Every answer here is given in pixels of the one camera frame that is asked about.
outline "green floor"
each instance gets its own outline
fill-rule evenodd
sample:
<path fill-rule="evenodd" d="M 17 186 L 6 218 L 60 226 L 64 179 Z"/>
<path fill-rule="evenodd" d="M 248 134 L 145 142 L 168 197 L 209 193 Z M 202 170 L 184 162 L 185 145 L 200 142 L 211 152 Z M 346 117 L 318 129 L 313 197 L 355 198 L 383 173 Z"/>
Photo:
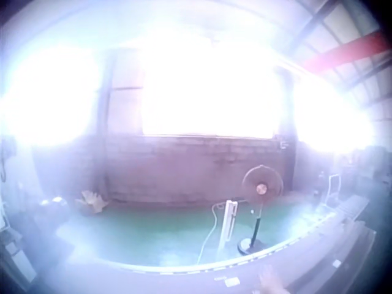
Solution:
<path fill-rule="evenodd" d="M 239 257 L 237 242 L 252 235 L 255 215 L 240 203 L 232 240 L 220 259 Z M 224 210 L 208 240 L 201 263 L 215 262 Z M 263 210 L 258 238 L 273 246 L 307 230 L 327 211 L 311 205 L 270 205 Z M 108 207 L 95 216 L 74 215 L 57 234 L 79 249 L 114 262 L 149 266 L 194 265 L 214 224 L 211 208 L 132 209 Z"/>

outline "hand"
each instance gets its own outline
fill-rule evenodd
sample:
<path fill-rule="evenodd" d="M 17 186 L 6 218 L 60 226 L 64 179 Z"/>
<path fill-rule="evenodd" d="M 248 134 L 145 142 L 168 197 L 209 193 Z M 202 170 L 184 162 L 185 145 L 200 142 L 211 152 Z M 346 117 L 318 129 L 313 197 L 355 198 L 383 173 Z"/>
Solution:
<path fill-rule="evenodd" d="M 272 266 L 268 265 L 262 268 L 259 275 L 261 291 L 265 294 L 283 294 L 288 293 L 283 287 L 282 281 L 279 279 Z"/>

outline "standing fan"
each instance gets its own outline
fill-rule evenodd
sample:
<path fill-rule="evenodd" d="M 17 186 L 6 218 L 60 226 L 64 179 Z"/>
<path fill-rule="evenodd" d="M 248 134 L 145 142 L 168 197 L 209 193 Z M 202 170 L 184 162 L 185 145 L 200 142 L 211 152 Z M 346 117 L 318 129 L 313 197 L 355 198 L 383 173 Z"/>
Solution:
<path fill-rule="evenodd" d="M 238 250 L 243 255 L 261 251 L 265 245 L 258 239 L 257 232 L 260 226 L 263 204 L 280 196 L 283 191 L 283 180 L 273 168 L 259 165 L 250 169 L 243 179 L 242 196 L 258 209 L 255 229 L 252 238 L 243 239 L 238 243 Z"/>

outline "fan base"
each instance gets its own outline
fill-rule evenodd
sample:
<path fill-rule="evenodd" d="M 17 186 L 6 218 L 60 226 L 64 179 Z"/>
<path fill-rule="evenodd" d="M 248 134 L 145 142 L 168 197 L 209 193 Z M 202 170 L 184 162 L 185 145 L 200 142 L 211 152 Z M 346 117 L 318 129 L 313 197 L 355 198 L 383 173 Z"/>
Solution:
<path fill-rule="evenodd" d="M 238 243 L 237 248 L 242 255 L 249 255 L 266 249 L 266 245 L 258 239 L 255 240 L 255 243 L 251 247 L 251 241 L 250 238 L 246 238 Z"/>

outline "brick wall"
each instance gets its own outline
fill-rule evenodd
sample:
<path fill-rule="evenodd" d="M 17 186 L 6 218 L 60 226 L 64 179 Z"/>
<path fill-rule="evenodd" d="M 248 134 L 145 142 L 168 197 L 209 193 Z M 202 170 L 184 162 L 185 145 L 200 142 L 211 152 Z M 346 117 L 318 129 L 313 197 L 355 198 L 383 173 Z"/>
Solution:
<path fill-rule="evenodd" d="M 123 202 L 221 202 L 239 195 L 250 168 L 283 167 L 272 140 L 113 135 L 107 144 L 109 190 Z"/>
<path fill-rule="evenodd" d="M 67 145 L 34 148 L 45 193 L 79 197 L 94 187 L 94 137 Z M 215 137 L 135 137 L 107 139 L 110 197 L 129 203 L 190 205 L 216 203 L 239 195 L 244 174 L 265 164 L 283 172 L 273 140 Z"/>

